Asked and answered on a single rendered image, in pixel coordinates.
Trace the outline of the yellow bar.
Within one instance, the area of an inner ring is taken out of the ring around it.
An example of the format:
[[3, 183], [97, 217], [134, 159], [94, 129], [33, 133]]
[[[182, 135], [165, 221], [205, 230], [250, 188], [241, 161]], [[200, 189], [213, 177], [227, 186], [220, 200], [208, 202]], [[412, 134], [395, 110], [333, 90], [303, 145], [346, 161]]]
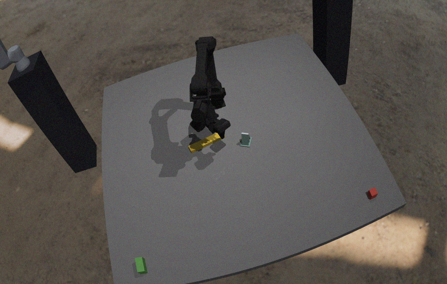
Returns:
[[198, 141], [198, 142], [196, 142], [194, 144], [191, 144], [188, 147], [189, 147], [191, 153], [194, 153], [194, 152], [196, 152], [196, 151], [198, 151], [198, 150], [200, 150], [202, 148], [205, 148], [205, 147], [209, 146], [210, 144], [213, 144], [213, 143], [215, 143], [215, 142], [217, 142], [219, 140], [222, 140], [222, 139], [219, 136], [219, 134], [216, 133], [216, 134], [213, 134], [213, 135], [211, 135], [209, 137], [206, 137], [205, 139], [200, 140], [200, 141]]

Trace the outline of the red cube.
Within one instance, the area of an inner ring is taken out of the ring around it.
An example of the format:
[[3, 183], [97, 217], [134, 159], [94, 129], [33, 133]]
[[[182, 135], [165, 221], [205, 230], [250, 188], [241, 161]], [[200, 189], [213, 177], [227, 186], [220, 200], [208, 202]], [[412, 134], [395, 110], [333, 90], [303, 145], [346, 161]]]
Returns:
[[376, 191], [375, 187], [372, 189], [369, 189], [368, 196], [369, 196], [370, 200], [377, 196], [377, 191]]

